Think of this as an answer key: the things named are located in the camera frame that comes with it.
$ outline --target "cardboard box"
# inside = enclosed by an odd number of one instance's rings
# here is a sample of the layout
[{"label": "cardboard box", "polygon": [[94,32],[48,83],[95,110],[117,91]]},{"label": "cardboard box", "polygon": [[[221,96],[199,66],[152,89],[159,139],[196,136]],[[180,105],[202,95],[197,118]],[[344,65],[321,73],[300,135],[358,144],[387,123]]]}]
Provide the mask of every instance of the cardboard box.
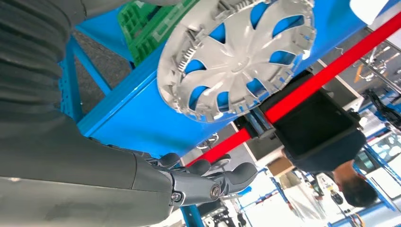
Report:
[{"label": "cardboard box", "polygon": [[295,166],[293,166],[287,158],[280,157],[280,158],[274,160],[273,162],[269,163],[267,165],[267,168],[270,170],[270,172],[273,174],[273,176],[279,177],[279,176],[293,170],[295,168]]}]

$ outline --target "hubcap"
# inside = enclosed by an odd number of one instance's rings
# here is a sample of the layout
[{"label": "hubcap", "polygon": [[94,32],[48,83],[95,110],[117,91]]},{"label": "hubcap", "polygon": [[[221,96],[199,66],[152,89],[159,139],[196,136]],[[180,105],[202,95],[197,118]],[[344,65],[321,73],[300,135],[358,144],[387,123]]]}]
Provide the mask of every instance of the hubcap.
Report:
[{"label": "hubcap", "polygon": [[[314,41],[312,4],[278,0],[255,16],[265,2],[201,0],[188,12],[159,62],[158,88],[169,106],[197,121],[225,120],[247,113],[291,80],[295,56]],[[302,19],[276,32],[288,17]]]}]

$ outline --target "dark shirt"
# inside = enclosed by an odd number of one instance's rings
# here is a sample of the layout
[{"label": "dark shirt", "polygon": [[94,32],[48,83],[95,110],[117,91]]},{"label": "dark shirt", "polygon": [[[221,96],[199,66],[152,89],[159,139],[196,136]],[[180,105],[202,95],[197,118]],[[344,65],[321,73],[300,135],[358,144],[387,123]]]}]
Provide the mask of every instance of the dark shirt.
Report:
[{"label": "dark shirt", "polygon": [[298,169],[310,173],[329,172],[333,171],[339,165],[353,160],[365,143],[366,138],[364,134],[356,130],[339,141],[301,160],[294,159],[286,149],[284,149],[284,151],[287,158]]}]

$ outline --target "metal bolt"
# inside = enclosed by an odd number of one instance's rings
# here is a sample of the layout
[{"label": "metal bolt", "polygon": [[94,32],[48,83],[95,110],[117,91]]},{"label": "metal bolt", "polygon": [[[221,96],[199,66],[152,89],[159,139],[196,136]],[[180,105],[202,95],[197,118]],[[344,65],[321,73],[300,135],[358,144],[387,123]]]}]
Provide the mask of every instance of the metal bolt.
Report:
[{"label": "metal bolt", "polygon": [[171,195],[171,200],[178,202],[181,199],[181,194],[177,193],[177,192],[173,192],[173,194]]},{"label": "metal bolt", "polygon": [[214,184],[210,190],[210,197],[216,200],[220,196],[220,185]]}]

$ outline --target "person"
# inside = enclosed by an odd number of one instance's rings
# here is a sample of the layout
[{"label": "person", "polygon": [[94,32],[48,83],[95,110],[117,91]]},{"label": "person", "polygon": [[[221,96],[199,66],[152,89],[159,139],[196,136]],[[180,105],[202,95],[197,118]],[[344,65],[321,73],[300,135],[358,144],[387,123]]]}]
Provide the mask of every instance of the person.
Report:
[{"label": "person", "polygon": [[286,149],[282,153],[294,166],[305,172],[332,172],[347,203],[354,207],[367,207],[376,201],[376,190],[353,168],[354,158],[361,150],[359,144],[365,141],[364,134],[356,130],[342,139],[341,143],[330,144],[301,160],[292,158]]},{"label": "person", "polygon": [[[159,5],[179,1],[143,0]],[[84,137],[76,123],[59,111],[58,62],[65,56],[74,26],[125,2],[0,0],[2,226],[150,226],[166,219],[173,205],[200,203],[201,197],[213,201],[241,191],[256,177],[252,164],[241,164],[228,178],[246,182],[229,187],[231,181],[219,175],[227,187],[217,191],[222,187],[214,180],[171,170],[167,167],[171,162],[162,162],[163,158],[149,161],[144,152]],[[177,182],[189,175],[192,187],[202,187],[185,194],[191,189]]]},{"label": "person", "polygon": [[377,112],[375,115],[385,123],[386,127],[393,131],[395,134],[401,134],[401,114],[391,108],[392,103],[386,106],[379,98],[379,96],[371,89],[365,91],[364,95],[370,99],[372,104],[376,107]]}]

